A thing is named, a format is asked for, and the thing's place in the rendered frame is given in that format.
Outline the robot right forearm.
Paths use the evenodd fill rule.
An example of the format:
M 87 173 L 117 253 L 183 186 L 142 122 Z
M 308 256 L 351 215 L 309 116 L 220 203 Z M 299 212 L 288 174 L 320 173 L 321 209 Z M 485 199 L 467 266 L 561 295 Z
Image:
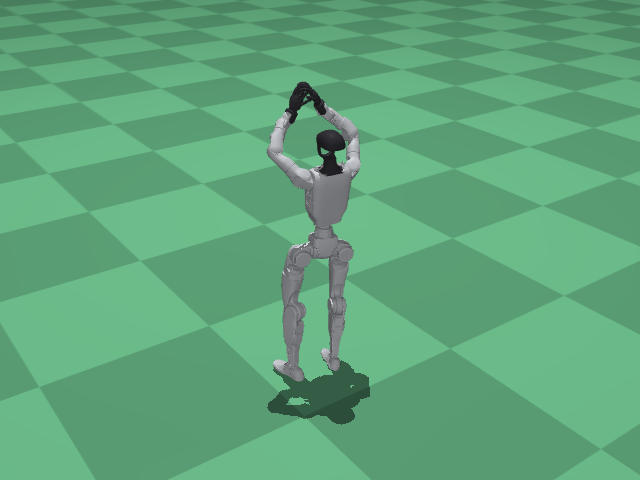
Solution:
M 326 113 L 324 115 L 320 115 L 319 112 L 316 110 L 319 116 L 324 117 L 327 121 L 333 124 L 338 130 L 345 129 L 350 136 L 355 137 L 358 134 L 358 129 L 348 118 L 342 117 L 334 109 L 328 107 L 326 103 L 324 103 L 324 108 L 326 109 Z

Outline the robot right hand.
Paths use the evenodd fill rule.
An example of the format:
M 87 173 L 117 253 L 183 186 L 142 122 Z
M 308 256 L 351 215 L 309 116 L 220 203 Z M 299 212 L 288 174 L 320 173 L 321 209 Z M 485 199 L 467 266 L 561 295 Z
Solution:
M 307 91 L 310 96 L 306 96 L 307 99 L 311 99 L 314 101 L 314 107 L 315 109 L 319 112 L 320 115 L 324 115 L 326 113 L 326 109 L 324 108 L 324 100 L 320 99 L 319 95 L 317 94 L 317 92 L 311 88 L 311 86 L 307 83 L 307 82 L 300 82 L 297 85 L 297 88 L 300 88 L 298 91 Z M 311 91 L 314 90 L 314 91 Z

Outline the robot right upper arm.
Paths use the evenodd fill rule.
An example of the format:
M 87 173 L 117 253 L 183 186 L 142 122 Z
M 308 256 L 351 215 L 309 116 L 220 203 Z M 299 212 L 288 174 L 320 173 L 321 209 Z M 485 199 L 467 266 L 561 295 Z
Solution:
M 341 135 L 345 141 L 348 141 L 348 146 L 346 148 L 346 159 L 348 161 L 346 162 L 345 165 L 347 165 L 348 168 L 350 169 L 352 174 L 352 180 L 353 180 L 353 178 L 357 175 L 361 166 L 359 132 L 355 137 L 353 137 L 353 136 L 350 136 L 345 129 L 343 129 Z

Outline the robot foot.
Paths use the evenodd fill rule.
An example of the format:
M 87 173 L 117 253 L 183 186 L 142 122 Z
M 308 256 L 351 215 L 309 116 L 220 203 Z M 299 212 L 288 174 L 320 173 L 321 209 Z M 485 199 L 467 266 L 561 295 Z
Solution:
M 279 371 L 280 373 L 291 377 L 295 381 L 303 381 L 304 380 L 304 372 L 300 367 L 297 368 L 297 366 L 295 364 L 295 369 L 292 370 L 291 368 L 288 369 L 289 367 L 287 367 L 287 366 L 288 366 L 288 362 L 280 360 L 280 359 L 277 359 L 277 360 L 275 360 L 273 362 L 273 367 L 277 371 Z M 291 366 L 291 364 L 290 364 L 290 366 Z
M 323 357 L 323 359 L 327 362 L 328 367 L 331 370 L 337 371 L 340 368 L 340 360 L 339 358 L 336 358 L 336 355 L 334 354 L 333 358 L 330 357 L 330 350 L 327 348 L 323 348 L 321 350 L 321 355 Z

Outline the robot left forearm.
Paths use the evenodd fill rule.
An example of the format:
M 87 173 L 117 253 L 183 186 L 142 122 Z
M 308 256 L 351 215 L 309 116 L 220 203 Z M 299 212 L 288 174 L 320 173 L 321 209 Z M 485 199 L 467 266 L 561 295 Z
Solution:
M 273 132 L 270 134 L 270 148 L 274 153 L 280 153 L 283 150 L 283 142 L 285 140 L 285 134 L 289 129 L 290 124 L 289 119 L 291 117 L 291 113 L 285 112 L 280 119 L 276 121 L 276 126 L 274 127 Z M 295 119 L 296 120 L 296 119 Z M 294 121 L 295 122 L 295 121 Z

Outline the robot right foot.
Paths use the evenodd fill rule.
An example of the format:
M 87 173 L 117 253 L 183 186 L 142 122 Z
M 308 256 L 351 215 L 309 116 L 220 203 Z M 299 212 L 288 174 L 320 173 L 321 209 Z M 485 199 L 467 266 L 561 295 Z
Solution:
M 337 371 L 340 368 L 340 360 L 339 358 L 336 358 L 336 355 L 334 354 L 333 358 L 330 357 L 330 350 L 327 348 L 323 348 L 321 350 L 321 355 L 323 357 L 323 359 L 327 362 L 328 367 L 331 370 Z

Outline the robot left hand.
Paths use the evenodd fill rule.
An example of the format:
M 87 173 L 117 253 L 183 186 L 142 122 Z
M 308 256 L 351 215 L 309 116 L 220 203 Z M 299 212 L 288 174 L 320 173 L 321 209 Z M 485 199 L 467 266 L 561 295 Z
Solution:
M 311 99 L 308 99 L 306 101 L 304 101 L 303 99 L 306 97 L 306 95 L 308 94 L 308 92 L 306 91 L 298 91 L 300 88 L 296 88 L 293 91 L 292 96 L 290 97 L 290 101 L 289 101 L 289 108 L 286 108 L 285 112 L 289 112 L 291 113 L 291 117 L 289 119 L 289 123 L 292 124 L 294 123 L 298 113 L 297 111 L 300 110 L 301 106 L 305 105 L 306 103 L 312 101 Z M 311 89 L 311 91 L 314 91 Z M 304 94 L 303 94 L 304 93 Z M 304 102 L 303 102 L 304 101 Z

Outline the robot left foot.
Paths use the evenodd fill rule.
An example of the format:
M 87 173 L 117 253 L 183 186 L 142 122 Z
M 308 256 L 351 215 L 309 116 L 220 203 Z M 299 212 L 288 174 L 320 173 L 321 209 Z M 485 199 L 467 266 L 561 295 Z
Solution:
M 297 366 L 295 364 L 295 369 L 292 370 L 291 368 L 288 369 L 289 367 L 287 367 L 287 366 L 288 366 L 288 362 L 280 360 L 280 359 L 277 359 L 277 360 L 275 360 L 273 362 L 273 367 L 277 371 L 279 371 L 280 373 L 291 377 L 295 381 L 303 381 L 304 380 L 304 372 L 300 367 L 297 368 Z M 290 364 L 290 366 L 291 366 L 291 364 Z

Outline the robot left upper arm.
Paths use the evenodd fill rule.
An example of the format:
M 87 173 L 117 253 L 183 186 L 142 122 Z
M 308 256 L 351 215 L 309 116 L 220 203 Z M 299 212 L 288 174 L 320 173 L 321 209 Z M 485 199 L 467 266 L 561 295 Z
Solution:
M 289 157 L 282 155 L 283 150 L 280 153 L 274 153 L 270 145 L 267 148 L 267 155 L 273 160 L 277 166 L 286 173 L 290 178 L 292 184 L 304 190 L 309 191 L 313 186 L 313 179 L 310 171 L 304 168 L 300 168 Z

